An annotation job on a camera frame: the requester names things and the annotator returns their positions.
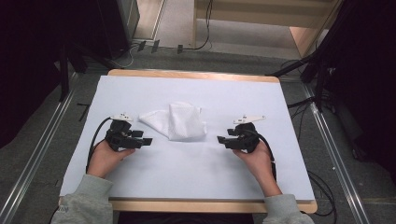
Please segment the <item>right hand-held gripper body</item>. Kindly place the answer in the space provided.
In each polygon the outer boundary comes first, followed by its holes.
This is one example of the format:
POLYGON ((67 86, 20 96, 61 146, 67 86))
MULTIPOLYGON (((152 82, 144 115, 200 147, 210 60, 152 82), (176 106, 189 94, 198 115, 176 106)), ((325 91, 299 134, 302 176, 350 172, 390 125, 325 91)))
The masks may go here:
POLYGON ((228 138, 227 148, 241 149, 245 153, 252 153, 260 141, 266 143, 265 138, 256 131, 253 124, 254 121, 265 119, 265 116, 246 116, 240 119, 235 119, 234 129, 237 131, 237 136, 228 138))

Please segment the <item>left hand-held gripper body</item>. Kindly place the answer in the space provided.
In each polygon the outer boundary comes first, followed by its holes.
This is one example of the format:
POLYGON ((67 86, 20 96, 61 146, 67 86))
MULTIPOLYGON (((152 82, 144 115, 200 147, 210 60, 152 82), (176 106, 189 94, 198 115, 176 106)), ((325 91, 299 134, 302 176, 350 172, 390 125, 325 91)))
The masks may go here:
POLYGON ((109 129, 106 131, 105 139, 110 147, 115 151, 123 148, 141 148, 143 144, 142 137, 132 137, 131 127, 133 119, 125 113, 112 116, 109 129))

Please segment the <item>white mesh laundry bag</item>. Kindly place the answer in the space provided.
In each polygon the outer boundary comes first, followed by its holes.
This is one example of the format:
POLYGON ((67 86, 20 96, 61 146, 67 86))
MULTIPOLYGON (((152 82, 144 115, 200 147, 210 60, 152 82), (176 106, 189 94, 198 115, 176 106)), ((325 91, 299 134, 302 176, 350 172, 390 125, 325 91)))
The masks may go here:
POLYGON ((166 110, 143 113, 138 119, 170 141, 194 141, 207 134, 201 108, 185 102, 171 103, 166 110))

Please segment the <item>person's left hand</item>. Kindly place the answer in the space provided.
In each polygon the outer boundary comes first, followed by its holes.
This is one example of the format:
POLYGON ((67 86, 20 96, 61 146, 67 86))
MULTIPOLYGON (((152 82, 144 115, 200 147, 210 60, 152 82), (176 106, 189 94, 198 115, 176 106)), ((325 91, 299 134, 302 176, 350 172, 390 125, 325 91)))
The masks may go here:
POLYGON ((105 178, 128 156, 135 153, 134 148, 114 151, 106 140, 97 144, 92 153, 87 175, 105 178))

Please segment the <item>person's right hand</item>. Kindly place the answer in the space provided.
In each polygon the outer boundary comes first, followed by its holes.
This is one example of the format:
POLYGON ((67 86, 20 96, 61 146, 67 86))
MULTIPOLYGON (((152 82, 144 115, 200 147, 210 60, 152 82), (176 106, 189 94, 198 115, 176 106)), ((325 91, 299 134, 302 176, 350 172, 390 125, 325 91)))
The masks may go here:
POLYGON ((252 153, 244 153, 238 149, 234 149, 233 153, 245 163, 257 180, 273 178, 269 149, 262 141, 252 153))

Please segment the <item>black metal stand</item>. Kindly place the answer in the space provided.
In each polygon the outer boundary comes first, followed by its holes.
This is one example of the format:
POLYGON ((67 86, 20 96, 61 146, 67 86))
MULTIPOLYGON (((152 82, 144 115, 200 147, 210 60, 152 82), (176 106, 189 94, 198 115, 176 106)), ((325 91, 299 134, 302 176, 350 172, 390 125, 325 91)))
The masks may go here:
POLYGON ((61 75, 60 102, 62 102, 69 93, 68 64, 71 63, 75 71, 80 73, 84 73, 87 70, 88 65, 82 57, 82 50, 79 49, 79 45, 69 40, 65 40, 61 45, 59 63, 61 75))

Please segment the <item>dark curtain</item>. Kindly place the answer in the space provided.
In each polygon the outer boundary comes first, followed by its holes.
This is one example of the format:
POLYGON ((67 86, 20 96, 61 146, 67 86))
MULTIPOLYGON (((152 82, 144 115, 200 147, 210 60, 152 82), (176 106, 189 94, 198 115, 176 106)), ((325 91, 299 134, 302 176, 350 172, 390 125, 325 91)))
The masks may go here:
POLYGON ((396 0, 344 0, 318 53, 357 157, 396 178, 396 0))
POLYGON ((121 0, 0 0, 0 148, 60 87, 60 48, 109 69, 127 50, 121 0))

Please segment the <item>light wooden shelf unit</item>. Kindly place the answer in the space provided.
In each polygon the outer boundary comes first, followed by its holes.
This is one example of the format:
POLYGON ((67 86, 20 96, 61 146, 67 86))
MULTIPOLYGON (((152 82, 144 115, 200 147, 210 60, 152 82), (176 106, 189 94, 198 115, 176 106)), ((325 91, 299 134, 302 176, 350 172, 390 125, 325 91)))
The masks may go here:
POLYGON ((287 26, 301 57, 337 17, 343 0, 214 0, 211 18, 287 26))

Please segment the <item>metal floor rail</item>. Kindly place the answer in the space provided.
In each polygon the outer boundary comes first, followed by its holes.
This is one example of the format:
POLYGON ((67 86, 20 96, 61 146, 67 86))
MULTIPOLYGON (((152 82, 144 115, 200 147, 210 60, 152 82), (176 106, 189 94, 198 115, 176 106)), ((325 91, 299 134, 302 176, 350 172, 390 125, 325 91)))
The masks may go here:
POLYGON ((79 74, 74 72, 69 78, 70 81, 70 92, 66 94, 61 102, 58 102, 54 112, 52 113, 49 122, 43 133, 41 134, 35 149, 32 152, 29 160, 25 164, 19 178, 12 187, 10 193, 7 196, 7 200, 0 210, 0 224, 10 224, 14 218, 16 211, 18 210, 21 201, 27 192, 35 173, 42 162, 48 148, 50 141, 55 135, 63 117, 73 99, 76 85, 79 81, 79 74))
POLYGON ((354 217, 355 223, 372 224, 323 113, 319 111, 316 103, 311 103, 310 109, 331 159, 332 169, 336 173, 338 182, 343 191, 343 195, 346 198, 346 203, 348 204, 351 214, 354 217))

